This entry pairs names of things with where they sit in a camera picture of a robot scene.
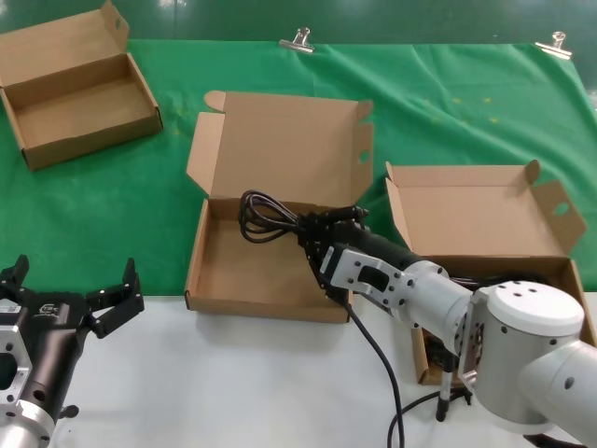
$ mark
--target white tabletop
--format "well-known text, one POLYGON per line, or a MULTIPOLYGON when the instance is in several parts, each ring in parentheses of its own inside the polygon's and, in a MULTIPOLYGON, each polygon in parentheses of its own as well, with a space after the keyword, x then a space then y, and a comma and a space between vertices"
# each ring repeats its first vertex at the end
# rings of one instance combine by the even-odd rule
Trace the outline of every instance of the white tabletop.
MULTIPOLYGON (((597 315, 597 294, 590 302, 597 315)), ((365 300, 355 310, 395 367, 403 405, 437 390, 416 384, 406 329, 365 300)), ((395 413, 354 323, 201 315, 162 297, 106 339, 90 335, 64 404, 80 414, 59 422, 51 447, 384 447, 395 413)), ((444 423, 435 405, 405 415, 409 448, 531 446, 463 400, 444 423)))

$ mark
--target clip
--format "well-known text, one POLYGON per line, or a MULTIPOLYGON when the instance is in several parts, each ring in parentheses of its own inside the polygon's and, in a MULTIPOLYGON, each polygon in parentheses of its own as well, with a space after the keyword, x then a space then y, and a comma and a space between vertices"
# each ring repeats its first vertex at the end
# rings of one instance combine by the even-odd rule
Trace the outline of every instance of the clip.
POLYGON ((552 54, 558 58, 565 59, 569 61, 572 57, 572 51, 566 51, 562 49, 563 40, 566 38, 566 33, 563 31, 556 31, 553 35, 553 43, 551 45, 540 44, 539 42, 535 42, 539 48, 541 48, 546 53, 552 54))
POLYGON ((284 47, 285 49, 293 49, 295 51, 302 51, 303 53, 313 53, 315 49, 307 42, 307 38, 309 37, 310 33, 311 30, 307 27, 298 28, 297 35, 295 35, 295 40, 290 42, 289 40, 282 39, 280 41, 280 47, 284 47))

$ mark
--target open cardboard box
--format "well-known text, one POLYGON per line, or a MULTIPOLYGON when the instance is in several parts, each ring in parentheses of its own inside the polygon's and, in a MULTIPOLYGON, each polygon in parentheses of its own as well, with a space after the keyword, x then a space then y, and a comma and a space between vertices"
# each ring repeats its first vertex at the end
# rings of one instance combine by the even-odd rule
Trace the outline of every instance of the open cardboard box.
POLYGON ((158 104, 126 53, 128 34, 108 0, 0 35, 0 94, 31 170, 162 129, 158 104))
POLYGON ((297 213, 354 203, 371 183, 371 102, 210 91, 188 175, 209 195, 187 278, 187 308, 317 322, 347 322, 315 281, 297 237, 243 239, 239 199, 258 189, 297 213))
MULTIPOLYGON (((386 187, 394 222, 409 248, 450 275, 513 271, 545 275, 586 311, 581 339, 597 341, 575 263, 566 254, 587 227, 562 184, 536 185, 540 166, 391 166, 386 187)), ((423 332, 412 332, 417 378, 437 385, 423 332)))

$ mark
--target box flap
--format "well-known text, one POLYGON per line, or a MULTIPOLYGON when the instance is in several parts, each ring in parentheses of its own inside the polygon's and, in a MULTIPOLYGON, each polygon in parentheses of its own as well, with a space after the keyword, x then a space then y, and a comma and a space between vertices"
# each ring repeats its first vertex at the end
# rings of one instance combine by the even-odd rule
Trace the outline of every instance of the box flap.
POLYGON ((374 130, 359 122, 371 102, 210 91, 205 103, 223 114, 200 115, 187 172, 213 198, 343 206, 371 183, 374 130))
POLYGON ((564 255, 587 229, 559 181, 534 185, 538 161, 387 168, 396 227, 423 256, 564 255))
POLYGON ((0 35, 3 87, 126 50, 129 25, 107 0, 97 10, 0 35))

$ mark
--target green fabric backdrop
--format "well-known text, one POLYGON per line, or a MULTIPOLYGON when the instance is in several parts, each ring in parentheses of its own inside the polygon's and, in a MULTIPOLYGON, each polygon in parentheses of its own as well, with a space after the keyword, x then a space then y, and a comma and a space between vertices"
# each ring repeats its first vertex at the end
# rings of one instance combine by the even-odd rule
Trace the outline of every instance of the green fabric backdrop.
POLYGON ((372 99, 376 181, 370 225, 394 231, 384 163, 524 164, 559 178, 590 230, 573 256, 597 289, 597 124, 572 63, 530 45, 320 45, 132 41, 164 132, 30 173, 0 115, 0 267, 21 253, 27 285, 117 283, 135 257, 146 295, 182 294, 203 193, 185 169, 210 90, 372 99))

